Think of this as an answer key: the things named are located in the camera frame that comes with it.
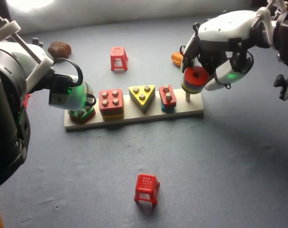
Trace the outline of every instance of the gray table surface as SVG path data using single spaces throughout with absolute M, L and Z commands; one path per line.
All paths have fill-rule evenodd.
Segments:
M 169 83 L 171 62 L 202 18 L 110 24 L 26 35 L 71 45 L 70 59 L 99 90 Z M 111 46 L 124 46 L 128 71 L 110 71 Z M 255 65 L 231 90 L 203 91 L 203 118 L 66 132 L 48 91 L 29 99 L 26 163 L 0 187 L 6 228 L 288 228 L 288 75 L 272 49 L 252 48 Z M 60 64 L 58 72 L 75 74 Z M 161 183 L 158 205 L 137 205 L 139 173 Z

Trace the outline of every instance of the red rectangular block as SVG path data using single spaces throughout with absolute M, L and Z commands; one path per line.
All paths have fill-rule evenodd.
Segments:
M 99 109 L 101 112 L 115 111 L 124 108 L 121 89 L 102 90 L 98 93 Z
M 173 93 L 173 88 L 171 85 L 168 85 L 168 93 L 171 94 L 170 101 L 166 100 L 166 92 L 164 91 L 164 86 L 159 87 L 159 93 L 160 93 L 160 98 L 162 100 L 164 107 L 169 107 L 169 106 L 176 107 L 177 100 L 176 100 L 176 96 Z

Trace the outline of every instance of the wooden base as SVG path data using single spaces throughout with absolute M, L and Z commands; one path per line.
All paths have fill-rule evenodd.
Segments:
M 179 118 L 179 117 L 203 114 L 203 101 L 201 98 L 201 94 L 191 94 L 190 95 L 191 99 L 189 102 L 187 102 L 185 100 L 185 91 L 183 89 L 174 89 L 173 92 L 177 99 L 177 106 L 173 113 L 168 114 L 164 113 L 161 110 L 161 99 L 159 91 L 155 92 L 155 98 L 148 107 L 148 110 L 146 111 L 145 114 L 142 113 L 142 111 L 130 99 L 129 95 L 124 95 L 125 115 L 123 119 L 114 121 L 104 121 L 98 108 L 99 102 L 97 99 L 96 105 L 94 106 L 96 114 L 92 119 L 90 119 L 88 122 L 84 124 L 77 124 L 70 119 L 67 110 L 65 110 L 64 126 L 67 130 L 77 130 L 77 129 L 110 126 L 114 124 L 123 125 L 128 123 L 138 123 L 145 121 Z

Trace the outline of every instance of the white wall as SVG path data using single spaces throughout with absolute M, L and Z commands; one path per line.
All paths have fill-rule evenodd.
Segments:
M 7 0 L 22 33 L 238 10 L 250 0 Z

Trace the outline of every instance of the yellow triangle block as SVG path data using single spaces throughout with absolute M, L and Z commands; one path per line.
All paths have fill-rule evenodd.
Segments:
M 128 89 L 130 98 L 145 112 L 155 97 L 155 85 L 131 86 Z

